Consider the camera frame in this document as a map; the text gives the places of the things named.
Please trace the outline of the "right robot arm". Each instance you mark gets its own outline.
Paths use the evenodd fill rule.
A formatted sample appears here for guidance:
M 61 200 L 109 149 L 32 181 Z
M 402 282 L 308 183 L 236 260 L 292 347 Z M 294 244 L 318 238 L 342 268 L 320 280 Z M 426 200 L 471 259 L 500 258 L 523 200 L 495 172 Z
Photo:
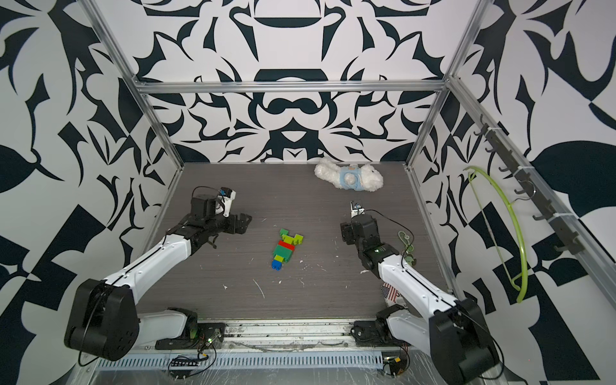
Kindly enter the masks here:
M 427 354 L 448 384 L 466 384 L 505 366 L 502 349 L 475 301 L 456 298 L 415 270 L 401 252 L 382 241 L 372 216 L 354 216 L 340 229 L 364 269 L 407 303 L 377 314 L 374 330 L 383 343 L 407 343 Z

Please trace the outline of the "lime square lego brick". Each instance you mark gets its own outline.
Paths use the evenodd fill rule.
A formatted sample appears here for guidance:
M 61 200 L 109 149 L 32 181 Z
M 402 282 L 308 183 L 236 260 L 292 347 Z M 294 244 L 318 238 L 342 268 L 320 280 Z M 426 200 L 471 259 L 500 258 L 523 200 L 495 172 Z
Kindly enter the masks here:
M 293 245 L 301 245 L 303 243 L 303 236 L 300 234 L 296 234 L 292 239 Z

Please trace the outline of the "dark green long lego brick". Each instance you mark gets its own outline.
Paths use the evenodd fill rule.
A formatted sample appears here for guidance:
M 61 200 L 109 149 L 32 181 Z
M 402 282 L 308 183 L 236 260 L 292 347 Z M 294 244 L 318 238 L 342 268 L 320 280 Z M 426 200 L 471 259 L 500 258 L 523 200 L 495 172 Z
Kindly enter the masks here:
M 283 245 L 276 245 L 273 255 L 275 258 L 281 258 L 282 261 L 289 261 L 292 256 L 292 253 L 292 249 L 289 249 Z

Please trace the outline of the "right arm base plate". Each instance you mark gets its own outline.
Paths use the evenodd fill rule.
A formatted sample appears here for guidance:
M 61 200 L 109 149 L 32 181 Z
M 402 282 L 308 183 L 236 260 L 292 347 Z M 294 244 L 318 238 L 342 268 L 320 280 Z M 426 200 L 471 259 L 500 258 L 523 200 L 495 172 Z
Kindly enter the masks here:
M 404 347 L 407 342 L 395 338 L 383 319 L 355 321 L 351 327 L 351 336 L 358 346 L 363 347 Z

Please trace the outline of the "lime long lego brick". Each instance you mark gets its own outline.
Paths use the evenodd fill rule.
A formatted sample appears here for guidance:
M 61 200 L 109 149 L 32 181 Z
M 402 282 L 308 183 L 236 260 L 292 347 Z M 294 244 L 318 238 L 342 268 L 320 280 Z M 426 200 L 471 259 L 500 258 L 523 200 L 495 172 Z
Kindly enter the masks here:
M 292 239 L 293 239 L 293 238 L 294 238 L 294 237 L 291 237 L 290 235 L 288 235 L 288 236 L 285 236 L 284 238 L 281 238 L 281 239 L 282 239 L 282 241 L 283 241 L 283 242 L 286 242 L 286 243 L 289 243 L 289 244 L 293 245 L 293 244 L 292 244 Z

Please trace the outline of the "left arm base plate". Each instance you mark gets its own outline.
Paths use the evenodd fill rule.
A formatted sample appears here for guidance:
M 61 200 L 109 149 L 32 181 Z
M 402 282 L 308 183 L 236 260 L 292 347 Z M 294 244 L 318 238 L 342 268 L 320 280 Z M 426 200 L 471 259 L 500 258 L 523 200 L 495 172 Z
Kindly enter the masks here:
M 219 348 L 224 342 L 227 324 L 224 322 L 199 322 L 188 325 L 176 338 L 166 338 L 155 343 L 157 351 L 196 350 Z

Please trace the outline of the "red lego brick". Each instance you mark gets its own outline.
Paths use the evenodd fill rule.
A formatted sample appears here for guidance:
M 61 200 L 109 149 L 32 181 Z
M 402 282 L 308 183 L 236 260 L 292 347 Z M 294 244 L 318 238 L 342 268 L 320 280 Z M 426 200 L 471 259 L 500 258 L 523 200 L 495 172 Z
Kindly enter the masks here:
M 286 248 L 286 249 L 288 249 L 288 250 L 295 251 L 295 246 L 294 246 L 294 245 L 291 245 L 291 244 L 289 244 L 289 243 L 286 243 L 286 242 L 280 241 L 280 242 L 278 242 L 278 245 L 279 245 L 280 247 L 284 247 L 284 248 Z

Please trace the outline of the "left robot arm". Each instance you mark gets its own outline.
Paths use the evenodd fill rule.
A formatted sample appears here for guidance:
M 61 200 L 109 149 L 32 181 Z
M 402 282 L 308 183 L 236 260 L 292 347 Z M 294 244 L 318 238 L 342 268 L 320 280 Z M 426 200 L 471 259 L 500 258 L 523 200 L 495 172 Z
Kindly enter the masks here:
M 136 307 L 155 283 L 203 245 L 214 245 L 220 234 L 247 231 L 252 217 L 231 212 L 236 195 L 232 189 L 221 188 L 214 196 L 193 196 L 190 213 L 154 247 L 106 278 L 82 283 L 75 292 L 65 347 L 117 361 L 147 343 L 197 341 L 197 316 L 192 311 L 138 314 Z

